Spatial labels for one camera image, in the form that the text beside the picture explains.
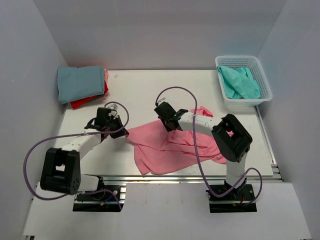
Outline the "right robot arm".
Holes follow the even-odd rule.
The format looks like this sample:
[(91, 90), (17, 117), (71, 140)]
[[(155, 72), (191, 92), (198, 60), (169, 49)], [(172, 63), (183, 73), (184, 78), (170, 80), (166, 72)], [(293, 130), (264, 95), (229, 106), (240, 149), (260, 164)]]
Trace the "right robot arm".
[(167, 131), (195, 131), (212, 137), (226, 159), (225, 185), (239, 188), (244, 184), (244, 179), (237, 181), (245, 173), (245, 162), (253, 139), (233, 114), (228, 113), (220, 119), (186, 109), (176, 111), (166, 100), (155, 105), (154, 111)]

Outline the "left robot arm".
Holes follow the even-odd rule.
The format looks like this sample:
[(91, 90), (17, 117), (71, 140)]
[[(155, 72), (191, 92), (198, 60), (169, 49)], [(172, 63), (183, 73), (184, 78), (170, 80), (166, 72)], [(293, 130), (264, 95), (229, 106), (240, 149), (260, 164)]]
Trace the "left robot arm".
[(108, 136), (116, 139), (129, 135), (117, 109), (115, 103), (97, 109), (96, 117), (84, 128), (96, 130), (97, 134), (85, 133), (61, 148), (51, 147), (47, 150), (40, 178), (42, 190), (75, 195), (102, 188), (101, 177), (81, 173), (81, 159)]

